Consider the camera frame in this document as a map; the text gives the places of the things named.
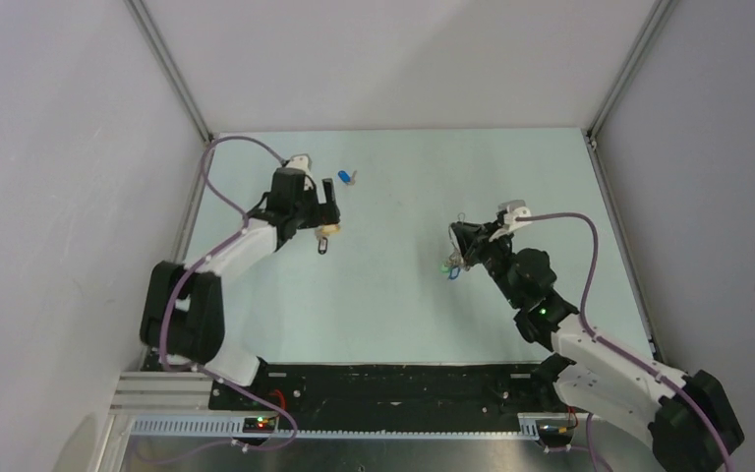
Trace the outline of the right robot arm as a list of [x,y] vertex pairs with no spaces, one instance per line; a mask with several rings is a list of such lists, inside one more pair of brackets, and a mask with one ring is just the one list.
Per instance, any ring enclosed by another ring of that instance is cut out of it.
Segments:
[[456,221],[449,235],[457,266],[482,266],[522,337],[550,351],[531,385],[540,408],[596,415],[647,446],[667,471],[733,470],[745,435],[716,377],[689,375],[601,333],[583,305],[555,290],[548,253],[514,251],[504,223]]

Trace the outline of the large metal keyring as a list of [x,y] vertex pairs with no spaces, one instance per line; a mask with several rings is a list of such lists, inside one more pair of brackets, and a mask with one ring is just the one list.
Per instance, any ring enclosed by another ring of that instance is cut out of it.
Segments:
[[454,221],[453,223],[449,223],[448,224],[448,228],[447,228],[448,240],[449,240],[450,245],[452,247],[452,253],[447,257],[446,262],[450,266],[460,266],[461,267],[461,271],[462,270],[466,270],[467,267],[466,267],[466,264],[465,264],[465,261],[464,261],[463,253],[462,253],[462,251],[460,250],[460,247],[459,247],[458,236],[455,234],[455,232],[453,230],[453,226],[455,224],[459,224],[459,225],[464,224],[465,221],[466,221],[466,215],[465,215],[465,213],[464,212],[460,212],[457,215],[456,221]]

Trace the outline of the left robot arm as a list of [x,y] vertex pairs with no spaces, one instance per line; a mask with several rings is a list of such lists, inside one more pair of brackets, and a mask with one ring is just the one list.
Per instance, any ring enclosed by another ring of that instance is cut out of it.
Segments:
[[248,409],[271,397],[270,381],[258,374],[259,355],[228,337],[224,288],[262,259],[275,254],[300,230],[312,230],[318,252],[339,228],[334,182],[315,182],[295,167],[277,169],[267,192],[246,212],[240,229],[190,264],[160,262],[151,271],[139,336],[159,359],[178,356],[184,366],[233,383],[233,395]]

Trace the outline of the key with blue tag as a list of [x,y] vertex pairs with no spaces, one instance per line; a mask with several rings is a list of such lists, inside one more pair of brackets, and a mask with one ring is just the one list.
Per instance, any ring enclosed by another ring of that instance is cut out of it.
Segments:
[[461,267],[458,265],[451,266],[447,271],[447,278],[455,280],[461,273]]
[[356,171],[348,172],[345,170],[339,170],[337,172],[337,177],[347,186],[353,186],[356,183],[356,175]]

